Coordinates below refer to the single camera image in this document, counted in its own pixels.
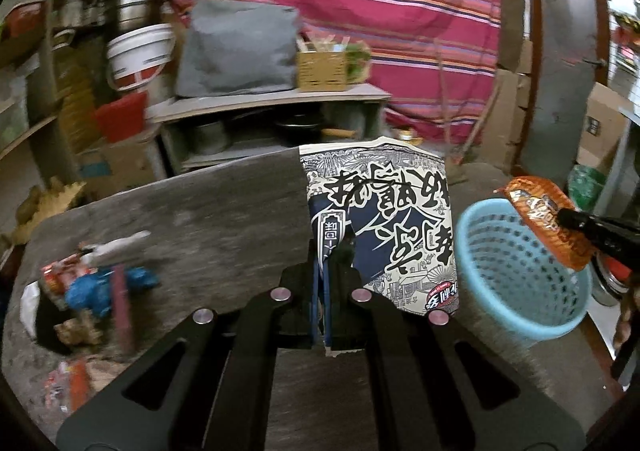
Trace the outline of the person's right hand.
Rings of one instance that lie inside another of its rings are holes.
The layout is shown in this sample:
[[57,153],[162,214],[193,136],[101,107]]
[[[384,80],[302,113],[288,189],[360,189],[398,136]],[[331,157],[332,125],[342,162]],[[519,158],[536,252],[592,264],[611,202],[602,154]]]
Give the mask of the person's right hand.
[[623,344],[628,341],[632,333],[631,318],[639,311],[639,281],[632,283],[630,289],[620,302],[620,316],[618,317],[615,334],[613,338],[613,347],[615,353],[619,353]]

